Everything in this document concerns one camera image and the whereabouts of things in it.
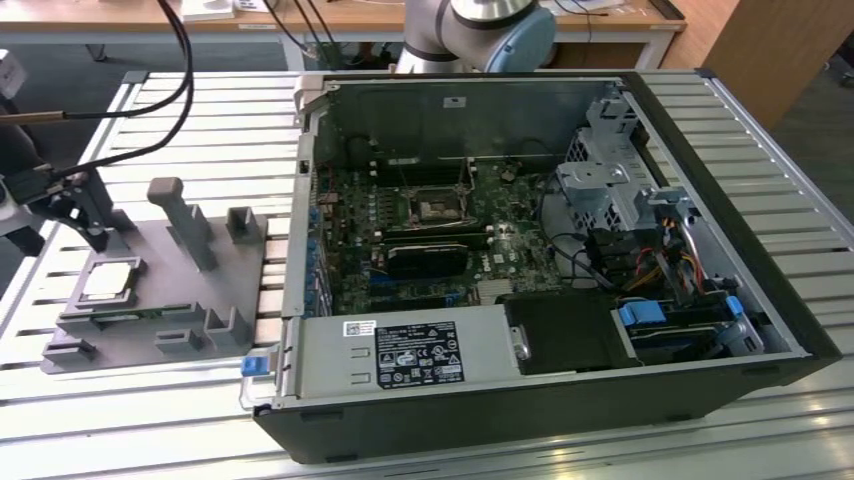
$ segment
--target table leg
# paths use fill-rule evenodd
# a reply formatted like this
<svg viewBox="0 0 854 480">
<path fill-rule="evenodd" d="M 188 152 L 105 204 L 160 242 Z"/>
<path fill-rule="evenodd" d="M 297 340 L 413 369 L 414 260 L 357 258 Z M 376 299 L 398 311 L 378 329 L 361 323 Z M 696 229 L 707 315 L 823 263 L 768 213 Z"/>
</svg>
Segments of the table leg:
<svg viewBox="0 0 854 480">
<path fill-rule="evenodd" d="M 635 64 L 637 70 L 655 70 L 660 67 L 673 35 L 675 33 L 667 30 L 652 34 L 652 38 L 640 52 L 640 57 L 637 57 L 637 63 Z"/>
<path fill-rule="evenodd" d="M 96 62 L 102 62 L 106 60 L 106 45 L 101 44 L 90 44 L 86 43 L 85 49 L 89 51 L 89 56 L 92 60 Z"/>
<path fill-rule="evenodd" d="M 296 39 L 305 44 L 304 40 L 300 39 L 300 35 L 294 35 Z M 284 51 L 284 62 L 288 66 L 288 71 L 290 72 L 302 72 L 305 71 L 305 58 L 302 57 L 302 52 L 296 46 L 296 44 L 290 41 L 286 35 L 278 35 L 278 43 L 281 44 L 281 50 Z"/>
</svg>

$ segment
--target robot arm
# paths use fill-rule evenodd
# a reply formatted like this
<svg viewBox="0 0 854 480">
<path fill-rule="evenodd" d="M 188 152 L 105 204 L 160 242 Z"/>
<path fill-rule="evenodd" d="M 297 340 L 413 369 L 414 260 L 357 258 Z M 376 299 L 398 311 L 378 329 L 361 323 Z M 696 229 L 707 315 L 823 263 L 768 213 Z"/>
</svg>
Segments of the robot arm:
<svg viewBox="0 0 854 480">
<path fill-rule="evenodd" d="M 540 65 L 555 19 L 536 0 L 406 0 L 396 73 L 525 72 Z"/>
</svg>

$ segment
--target warning label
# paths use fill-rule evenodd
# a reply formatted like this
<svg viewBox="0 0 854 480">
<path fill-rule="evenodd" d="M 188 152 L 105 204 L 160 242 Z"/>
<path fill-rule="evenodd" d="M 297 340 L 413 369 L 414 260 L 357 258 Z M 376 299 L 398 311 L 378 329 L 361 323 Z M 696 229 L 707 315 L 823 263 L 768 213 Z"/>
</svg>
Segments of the warning label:
<svg viewBox="0 0 854 480">
<path fill-rule="evenodd" d="M 453 322 L 381 327 L 376 340 L 376 383 L 384 389 L 461 382 L 462 356 Z"/>
</svg>

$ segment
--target aluminum extrusion table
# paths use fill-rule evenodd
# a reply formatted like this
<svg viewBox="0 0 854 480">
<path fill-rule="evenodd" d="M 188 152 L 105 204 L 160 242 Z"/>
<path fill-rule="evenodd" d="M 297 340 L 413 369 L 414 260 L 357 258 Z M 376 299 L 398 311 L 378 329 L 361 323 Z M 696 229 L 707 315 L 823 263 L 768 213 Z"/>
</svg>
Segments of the aluminum extrusion table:
<svg viewBox="0 0 854 480">
<path fill-rule="evenodd" d="M 241 409 L 240 359 L 63 376 L 41 349 L 86 257 L 47 223 L 0 302 L 0 476 L 45 478 L 836 478 L 854 469 L 854 231 L 720 84 L 693 72 L 643 74 L 845 357 L 797 383 L 757 391 L 705 418 L 333 466 L 292 462 Z M 269 216 L 257 345 L 278 338 L 294 171 L 292 73 L 200 73 L 192 117 L 164 150 L 101 170 L 136 219 L 153 176 L 184 179 L 208 217 L 250 205 Z M 112 110 L 166 96 L 180 74 L 124 84 Z M 180 109 L 104 121 L 82 160 L 148 145 Z M 668 179 L 676 175 L 652 152 Z M 631 408 L 627 399 L 625 408 Z"/>
</svg>

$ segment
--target power cable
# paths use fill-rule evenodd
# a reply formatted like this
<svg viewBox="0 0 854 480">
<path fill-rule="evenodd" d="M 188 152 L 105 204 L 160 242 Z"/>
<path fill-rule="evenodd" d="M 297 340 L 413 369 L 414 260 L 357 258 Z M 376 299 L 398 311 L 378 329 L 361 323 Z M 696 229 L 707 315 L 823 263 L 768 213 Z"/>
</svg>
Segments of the power cable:
<svg viewBox="0 0 854 480">
<path fill-rule="evenodd" d="M 101 158 L 92 162 L 88 162 L 81 165 L 75 165 L 70 168 L 66 168 L 63 170 L 59 170 L 53 173 L 54 178 L 62 178 L 80 172 L 92 171 L 98 167 L 110 165 L 113 163 L 121 162 L 122 160 L 128 160 L 130 158 L 140 157 L 142 155 L 146 155 L 160 150 L 162 147 L 165 147 L 169 144 L 172 139 L 177 135 L 177 132 L 180 131 L 181 127 L 184 126 L 184 123 L 186 122 L 186 117 L 189 116 L 189 110 L 192 109 L 192 101 L 193 101 L 194 88 L 196 88 L 194 78 L 193 78 L 194 70 L 193 70 L 193 60 L 192 60 L 192 46 L 189 44 L 189 36 L 186 35 L 186 30 L 184 29 L 184 25 L 181 24 L 181 21 L 177 18 L 177 15 L 174 14 L 174 10 L 172 10 L 172 7 L 169 6 L 165 0 L 157 0 L 157 4 L 162 9 L 162 13 L 174 31 L 174 36 L 177 37 L 177 41 L 181 47 L 184 60 L 185 60 L 185 72 L 184 72 L 185 85 L 184 83 L 181 83 L 181 87 L 178 87 L 178 90 L 177 90 L 180 91 L 182 88 L 185 92 L 181 91 L 177 95 L 174 94 L 169 95 L 169 97 L 174 96 L 177 98 L 177 96 L 180 96 L 181 93 L 186 93 L 186 97 L 184 99 L 184 108 L 181 109 L 177 120 L 174 121 L 174 125 L 172 125 L 172 128 L 166 132 L 165 136 L 160 139 L 160 141 L 149 145 L 148 147 L 140 148 L 130 152 L 121 153 L 118 155 L 113 155 L 112 157 Z M 125 115 L 128 114 L 128 112 L 106 112 L 106 113 L 122 113 Z"/>
<path fill-rule="evenodd" d="M 288 27 L 285 27 L 284 23 L 281 23 L 281 19 L 278 18 L 278 15 L 276 14 L 274 9 L 269 5 L 269 0 L 261 0 L 261 1 L 264 2 L 264 6 L 266 7 L 266 11 L 269 12 L 269 15 L 272 16 L 272 19 L 274 20 L 276 24 L 278 25 L 278 29 L 281 29 L 281 33 L 284 33 L 284 35 L 288 37 L 288 39 L 293 42 L 293 45 L 296 45 L 296 48 L 298 48 L 298 51 L 302 52 L 302 55 L 305 55 L 312 60 L 316 60 L 314 56 L 310 54 L 310 51 L 308 50 L 308 47 L 305 47 L 305 44 L 300 43 L 300 41 L 296 40 L 296 37 L 293 36 L 290 31 L 288 30 Z"/>
<path fill-rule="evenodd" d="M 310 24 L 310 20 L 308 19 L 308 15 L 305 14 L 305 9 L 302 8 L 302 4 L 298 0 L 293 0 L 293 5 L 296 5 L 296 9 L 298 10 L 298 14 L 302 17 L 302 22 L 305 22 L 305 27 L 308 27 L 308 31 L 310 32 L 310 36 L 314 39 L 314 43 L 317 44 L 317 48 L 320 49 L 320 56 L 322 57 L 322 61 L 329 66 L 329 70 L 334 71 L 334 65 L 329 61 L 329 56 L 325 52 L 325 48 L 322 48 L 322 42 L 320 41 L 320 37 L 317 36 L 317 32 L 314 30 L 313 25 Z"/>
<path fill-rule="evenodd" d="M 577 8 L 580 8 L 584 11 L 583 13 L 565 8 L 560 4 L 560 0 L 555 0 L 555 5 L 557 5 L 557 8 L 563 10 L 565 13 L 568 13 L 569 15 L 581 15 L 587 19 L 587 45 L 584 47 L 584 53 L 581 54 L 581 67 L 583 67 L 587 64 L 587 51 L 589 50 L 589 45 L 592 44 L 592 21 L 589 20 L 589 17 L 607 17 L 608 14 L 591 13 L 589 10 L 587 10 L 587 7 L 584 7 L 584 5 L 581 5 L 577 2 L 577 0 L 569 0 L 569 1 L 575 4 Z"/>
<path fill-rule="evenodd" d="M 337 54 L 337 58 L 334 60 L 334 65 L 329 65 L 329 68 L 334 69 L 340 65 L 341 59 L 344 58 L 344 51 L 342 51 L 338 43 L 334 41 L 334 38 L 332 38 L 332 32 L 329 30 L 329 26 L 325 24 L 325 20 L 322 19 L 322 15 L 320 15 L 320 10 L 317 10 L 317 7 L 314 6 L 314 0 L 306 0 L 306 1 L 308 1 L 308 6 L 310 7 L 310 9 L 314 12 L 314 15 L 317 16 L 317 20 L 320 20 L 320 26 L 322 27 L 322 31 L 325 32 L 325 36 L 329 37 L 329 43 L 332 44 L 332 47 L 334 47 L 334 53 Z"/>
</svg>

